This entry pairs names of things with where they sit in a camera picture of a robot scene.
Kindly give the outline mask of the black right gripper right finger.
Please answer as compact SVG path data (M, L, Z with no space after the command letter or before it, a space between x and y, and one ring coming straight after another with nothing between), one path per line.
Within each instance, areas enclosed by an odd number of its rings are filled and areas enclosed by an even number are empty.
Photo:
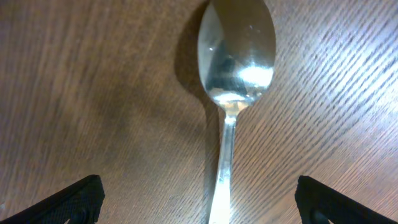
M298 178L295 201L303 224L397 224L309 176Z

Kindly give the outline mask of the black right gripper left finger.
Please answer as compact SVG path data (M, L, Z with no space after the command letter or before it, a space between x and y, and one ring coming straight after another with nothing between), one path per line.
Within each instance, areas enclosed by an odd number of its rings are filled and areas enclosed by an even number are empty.
M1 224L95 224L98 222L104 198L100 176L89 175L1 221Z

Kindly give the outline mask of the steel tablespoon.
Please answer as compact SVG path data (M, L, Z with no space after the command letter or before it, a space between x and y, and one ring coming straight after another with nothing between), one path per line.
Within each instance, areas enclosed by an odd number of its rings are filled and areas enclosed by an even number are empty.
M225 113L209 223L229 223L237 118L271 85L275 55L274 24L263 0L209 2L198 34L199 76Z

